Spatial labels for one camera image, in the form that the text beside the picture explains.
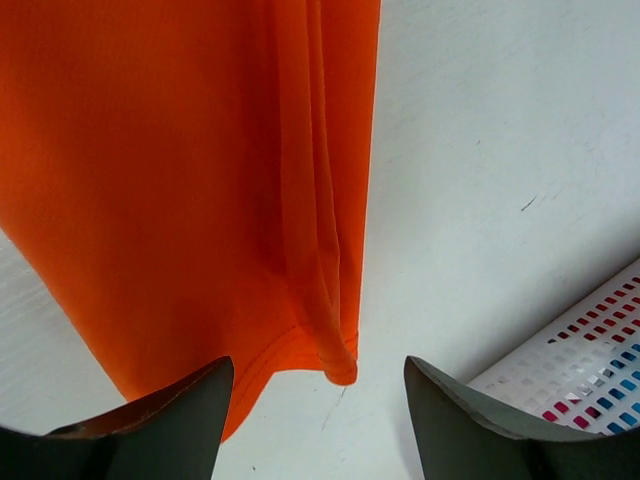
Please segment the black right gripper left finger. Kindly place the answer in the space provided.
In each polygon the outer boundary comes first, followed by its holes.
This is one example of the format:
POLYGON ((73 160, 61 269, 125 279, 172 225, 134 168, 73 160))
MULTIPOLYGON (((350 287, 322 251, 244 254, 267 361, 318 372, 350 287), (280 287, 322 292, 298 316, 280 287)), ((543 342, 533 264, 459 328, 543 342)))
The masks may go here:
POLYGON ((4 479, 209 479, 234 368, 221 357, 114 410, 33 435, 1 430, 4 479))

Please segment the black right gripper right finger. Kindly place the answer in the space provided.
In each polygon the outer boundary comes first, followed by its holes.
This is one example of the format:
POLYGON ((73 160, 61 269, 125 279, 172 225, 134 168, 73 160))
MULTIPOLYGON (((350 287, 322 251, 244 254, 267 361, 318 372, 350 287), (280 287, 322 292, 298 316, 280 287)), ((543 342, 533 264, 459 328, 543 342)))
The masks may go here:
POLYGON ((404 381, 427 479, 636 479, 639 432, 613 436, 537 418, 409 356, 404 381))

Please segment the orange t shirt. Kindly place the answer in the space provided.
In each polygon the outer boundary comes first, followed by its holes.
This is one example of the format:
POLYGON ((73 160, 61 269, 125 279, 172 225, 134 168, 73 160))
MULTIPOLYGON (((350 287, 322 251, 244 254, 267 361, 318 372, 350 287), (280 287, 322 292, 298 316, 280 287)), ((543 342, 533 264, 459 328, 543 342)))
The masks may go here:
POLYGON ((123 396, 357 377, 380 5, 5 1, 1 227, 123 396))

